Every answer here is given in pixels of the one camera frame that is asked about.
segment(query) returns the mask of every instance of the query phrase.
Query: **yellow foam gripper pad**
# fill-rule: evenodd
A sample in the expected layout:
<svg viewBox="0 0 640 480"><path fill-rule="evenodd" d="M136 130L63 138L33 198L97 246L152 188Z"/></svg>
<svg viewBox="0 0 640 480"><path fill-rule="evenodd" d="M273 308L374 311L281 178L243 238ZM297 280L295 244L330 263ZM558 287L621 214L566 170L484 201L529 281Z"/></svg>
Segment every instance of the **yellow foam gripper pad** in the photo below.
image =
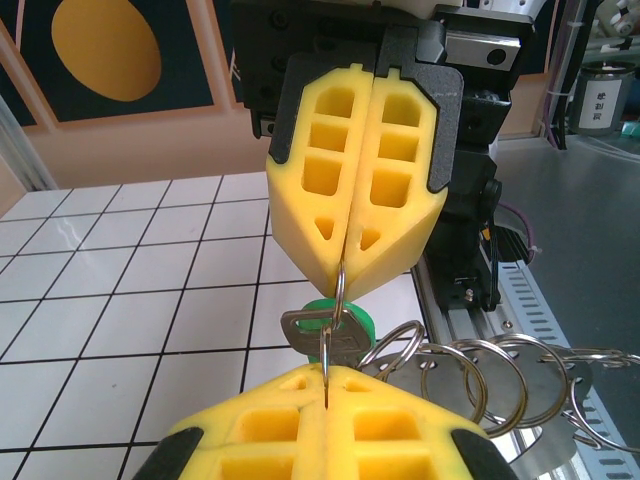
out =
<svg viewBox="0 0 640 480"><path fill-rule="evenodd" d="M330 375L329 409L312 364L177 424L204 432L179 479L472 479L452 431L485 439L477 425L350 368Z"/></svg>
<svg viewBox="0 0 640 480"><path fill-rule="evenodd" d="M343 248L347 300L417 262L447 195L427 189L436 120L397 70L352 65L304 87L289 157L266 170L273 236L323 295Z"/></svg>

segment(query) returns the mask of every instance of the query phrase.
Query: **metal canister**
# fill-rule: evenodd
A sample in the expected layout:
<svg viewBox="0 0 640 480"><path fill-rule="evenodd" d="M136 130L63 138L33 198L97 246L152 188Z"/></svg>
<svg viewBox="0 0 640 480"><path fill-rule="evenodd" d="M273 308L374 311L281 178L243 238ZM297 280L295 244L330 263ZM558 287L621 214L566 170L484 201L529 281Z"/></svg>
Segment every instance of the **metal canister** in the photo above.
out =
<svg viewBox="0 0 640 480"><path fill-rule="evenodd" d="M635 65L626 62L592 62L580 69L569 116L569 128L581 135L613 133L620 121Z"/></svg>

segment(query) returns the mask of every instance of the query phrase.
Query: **yellow circle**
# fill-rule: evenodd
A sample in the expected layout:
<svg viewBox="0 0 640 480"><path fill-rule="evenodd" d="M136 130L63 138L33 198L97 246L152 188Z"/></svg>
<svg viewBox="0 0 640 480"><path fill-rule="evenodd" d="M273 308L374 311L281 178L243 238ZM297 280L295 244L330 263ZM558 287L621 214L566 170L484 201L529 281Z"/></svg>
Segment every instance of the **yellow circle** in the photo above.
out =
<svg viewBox="0 0 640 480"><path fill-rule="evenodd" d="M75 79L107 98L138 100L160 80L156 38L127 0L64 0L53 17L51 35Z"/></svg>

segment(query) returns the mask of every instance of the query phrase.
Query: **label on canister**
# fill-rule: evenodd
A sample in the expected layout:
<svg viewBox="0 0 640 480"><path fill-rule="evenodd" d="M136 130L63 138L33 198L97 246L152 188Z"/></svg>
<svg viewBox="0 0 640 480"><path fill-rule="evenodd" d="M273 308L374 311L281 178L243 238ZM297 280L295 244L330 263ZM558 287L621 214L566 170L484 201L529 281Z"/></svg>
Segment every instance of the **label on canister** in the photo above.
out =
<svg viewBox="0 0 640 480"><path fill-rule="evenodd" d="M622 80L592 80L587 83L580 114L580 128L606 129L611 126L621 85Z"/></svg>

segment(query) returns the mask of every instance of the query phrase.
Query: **white tile floor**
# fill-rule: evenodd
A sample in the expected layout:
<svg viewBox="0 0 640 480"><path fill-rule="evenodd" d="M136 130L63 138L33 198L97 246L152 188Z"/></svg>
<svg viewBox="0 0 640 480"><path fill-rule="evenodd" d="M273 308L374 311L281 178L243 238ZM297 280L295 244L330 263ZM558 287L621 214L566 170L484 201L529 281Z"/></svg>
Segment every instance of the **white tile floor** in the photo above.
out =
<svg viewBox="0 0 640 480"><path fill-rule="evenodd" d="M32 193L0 219L0 479L130 480L176 421L306 363L279 318L319 294L267 196L263 173L209 177ZM408 275L356 303L378 337L420 318Z"/></svg>

